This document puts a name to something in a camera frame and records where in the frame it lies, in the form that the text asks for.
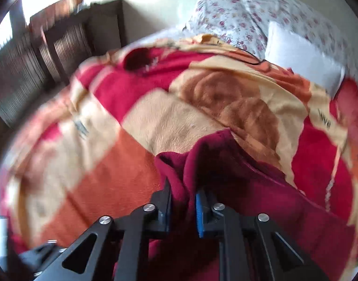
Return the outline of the red orange patterned blanket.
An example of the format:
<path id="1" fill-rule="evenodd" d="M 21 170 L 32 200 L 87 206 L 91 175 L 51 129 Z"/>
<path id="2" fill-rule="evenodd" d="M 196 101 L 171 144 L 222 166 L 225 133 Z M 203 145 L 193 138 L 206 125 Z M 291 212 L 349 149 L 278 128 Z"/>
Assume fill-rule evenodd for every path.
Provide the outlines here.
<path id="1" fill-rule="evenodd" d="M 41 106 L 12 144 L 0 177 L 0 212 L 18 252 L 50 239 L 70 245 L 103 215 L 125 216 L 118 134 L 147 152 L 182 154 L 201 138 L 229 130 L 254 160 L 284 174 L 294 188 L 303 156 L 330 161 L 324 208 L 333 212 L 340 164 L 351 175 L 354 227 L 349 280 L 358 257 L 358 147 L 335 98 L 290 69 L 208 34 L 160 41 L 79 65 L 68 87 Z"/>

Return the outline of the dark wooden side cabinet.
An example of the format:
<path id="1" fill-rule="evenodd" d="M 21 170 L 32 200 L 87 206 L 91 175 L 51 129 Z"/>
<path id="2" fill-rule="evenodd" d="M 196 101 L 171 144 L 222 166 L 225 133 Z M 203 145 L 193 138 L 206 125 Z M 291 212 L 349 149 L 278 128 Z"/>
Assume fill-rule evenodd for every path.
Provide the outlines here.
<path id="1" fill-rule="evenodd" d="M 0 119 L 12 127 L 45 91 L 68 84 L 77 67 L 126 45 L 123 0 L 93 3 L 0 49 Z"/>

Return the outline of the red heart-shaped cushion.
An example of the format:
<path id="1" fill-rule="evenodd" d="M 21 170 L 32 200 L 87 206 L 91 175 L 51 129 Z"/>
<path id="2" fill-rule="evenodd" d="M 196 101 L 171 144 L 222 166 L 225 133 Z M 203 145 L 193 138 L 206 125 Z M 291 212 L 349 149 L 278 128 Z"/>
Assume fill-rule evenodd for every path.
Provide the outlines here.
<path id="1" fill-rule="evenodd" d="M 335 101 L 341 119 L 348 129 L 348 136 L 358 147 L 358 85 L 354 79 L 346 77 L 342 81 Z"/>

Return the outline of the white pillow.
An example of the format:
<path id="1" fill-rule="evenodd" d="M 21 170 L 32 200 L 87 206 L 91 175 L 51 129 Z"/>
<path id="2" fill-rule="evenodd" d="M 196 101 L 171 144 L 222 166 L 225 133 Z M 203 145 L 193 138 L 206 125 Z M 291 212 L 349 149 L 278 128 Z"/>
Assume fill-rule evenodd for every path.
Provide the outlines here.
<path id="1" fill-rule="evenodd" d="M 275 21 L 269 22 L 265 59 L 279 67 L 292 69 L 334 97 L 346 75 L 346 67 L 321 52 L 315 45 Z"/>

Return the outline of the floral quilt bundle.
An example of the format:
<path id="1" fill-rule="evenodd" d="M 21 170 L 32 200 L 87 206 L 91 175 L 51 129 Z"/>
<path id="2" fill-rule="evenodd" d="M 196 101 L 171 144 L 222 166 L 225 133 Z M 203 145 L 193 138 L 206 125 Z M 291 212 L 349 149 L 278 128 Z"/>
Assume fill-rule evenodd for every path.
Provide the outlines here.
<path id="1" fill-rule="evenodd" d="M 331 20 L 299 0 L 198 0 L 186 28 L 216 35 L 262 59 L 271 21 L 345 65 L 358 84 L 358 57 L 347 38 Z"/>

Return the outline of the maroon knit garment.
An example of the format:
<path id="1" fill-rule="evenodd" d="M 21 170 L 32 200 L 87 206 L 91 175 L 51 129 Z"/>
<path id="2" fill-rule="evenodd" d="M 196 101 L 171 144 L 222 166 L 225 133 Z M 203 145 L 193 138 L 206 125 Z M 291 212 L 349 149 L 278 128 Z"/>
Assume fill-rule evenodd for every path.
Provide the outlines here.
<path id="1" fill-rule="evenodd" d="M 330 280 L 339 280 L 351 259 L 355 229 L 347 224 L 352 207 L 351 175 L 344 163 L 335 177 L 333 212 L 324 208 L 325 174 L 330 161 L 303 156 L 299 185 L 289 185 L 275 167 L 248 155 L 227 129 L 201 138 L 189 151 L 147 152 L 124 130 L 119 178 L 133 204 L 168 180 L 173 189 L 171 232 L 150 244 L 144 280 L 216 280 L 218 246 L 200 239 L 196 229 L 196 192 L 207 188 L 217 200 L 243 216 L 268 214 Z"/>

